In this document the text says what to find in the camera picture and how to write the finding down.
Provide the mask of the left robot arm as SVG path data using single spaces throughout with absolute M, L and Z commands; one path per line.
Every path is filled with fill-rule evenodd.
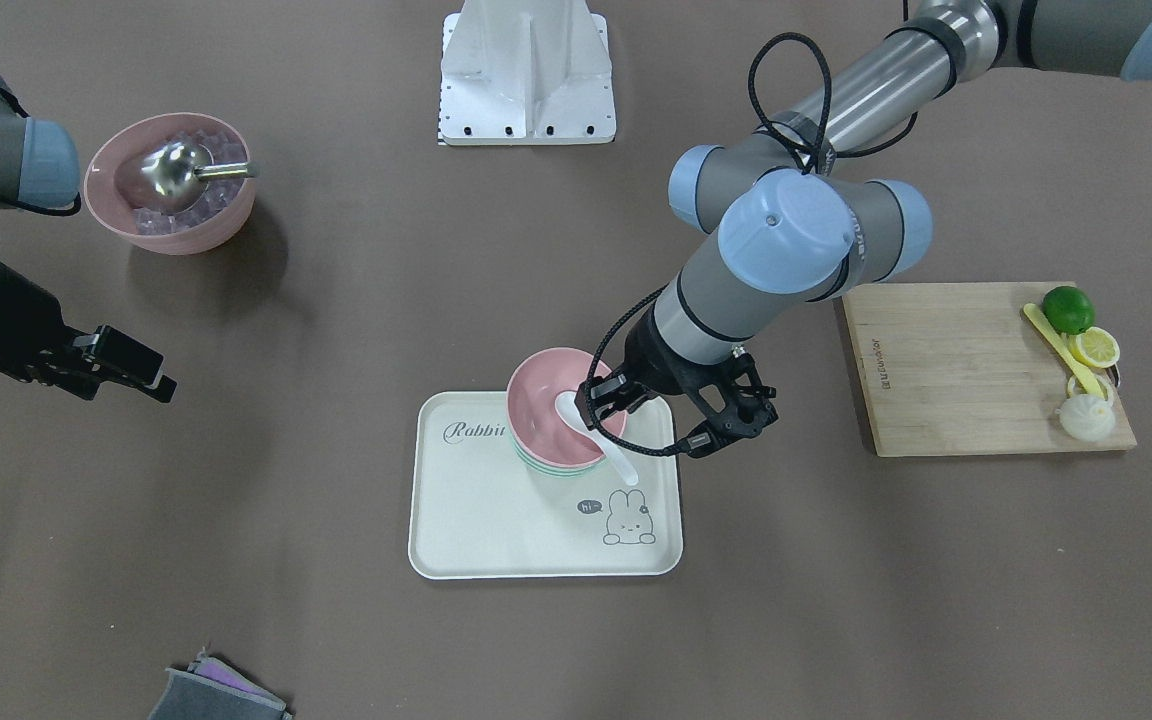
M 677 160 L 669 205 L 705 241 L 636 306 L 622 364 L 581 382 L 588 427 L 650 397 L 684 396 L 702 420 L 682 450 L 759 435 L 776 420 L 776 392 L 745 343 L 787 306 L 887 281 L 931 245 L 919 191 L 893 179 L 842 181 L 838 164 L 895 145 L 919 109 L 987 70 L 1152 81 L 1152 1 L 922 1 L 849 68 L 818 67 L 823 86 L 778 113 L 749 76 L 755 132 Z

